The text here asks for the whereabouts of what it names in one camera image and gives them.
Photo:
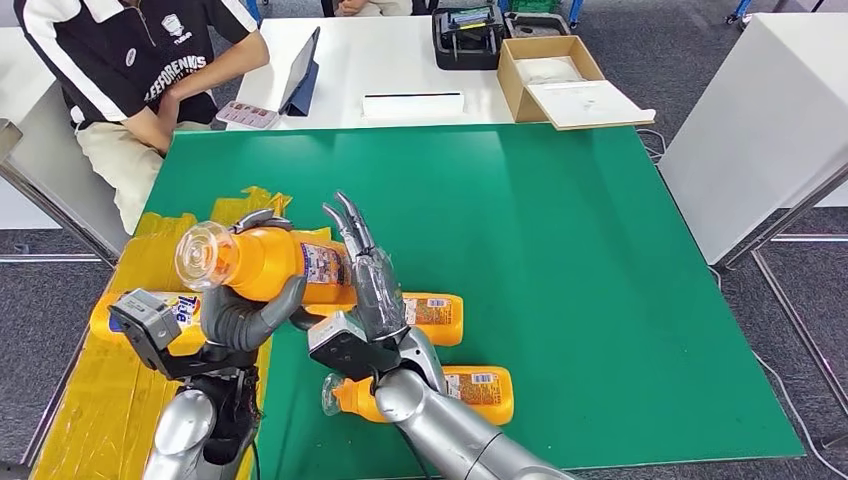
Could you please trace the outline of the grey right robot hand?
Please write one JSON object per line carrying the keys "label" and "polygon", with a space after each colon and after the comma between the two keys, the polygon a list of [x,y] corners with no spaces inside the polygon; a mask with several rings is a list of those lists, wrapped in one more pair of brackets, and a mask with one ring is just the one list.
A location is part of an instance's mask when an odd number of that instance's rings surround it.
{"label": "grey right robot hand", "polygon": [[339,334],[351,334],[368,343],[401,335],[407,329],[400,285],[390,257],[374,240],[355,203],[343,192],[335,193],[342,210],[325,203],[323,210],[337,224],[351,264],[350,280],[356,291],[355,307],[336,312],[315,334],[324,343]]}

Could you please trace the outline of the person's left hand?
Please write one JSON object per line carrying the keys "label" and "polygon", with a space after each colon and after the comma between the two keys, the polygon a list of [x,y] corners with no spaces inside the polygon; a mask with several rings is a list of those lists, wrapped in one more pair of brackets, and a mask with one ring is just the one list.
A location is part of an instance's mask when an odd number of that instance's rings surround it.
{"label": "person's left hand", "polygon": [[180,98],[172,91],[165,92],[159,103],[157,119],[161,132],[168,138],[173,136],[180,109]]}

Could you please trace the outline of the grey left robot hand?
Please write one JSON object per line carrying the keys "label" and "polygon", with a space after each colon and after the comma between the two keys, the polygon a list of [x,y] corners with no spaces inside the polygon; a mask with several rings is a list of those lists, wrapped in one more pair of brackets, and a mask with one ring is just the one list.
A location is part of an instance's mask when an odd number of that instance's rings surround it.
{"label": "grey left robot hand", "polygon": [[306,279],[295,275],[268,302],[252,301],[221,285],[202,293],[201,330],[209,343],[239,351],[261,347],[302,307]]}

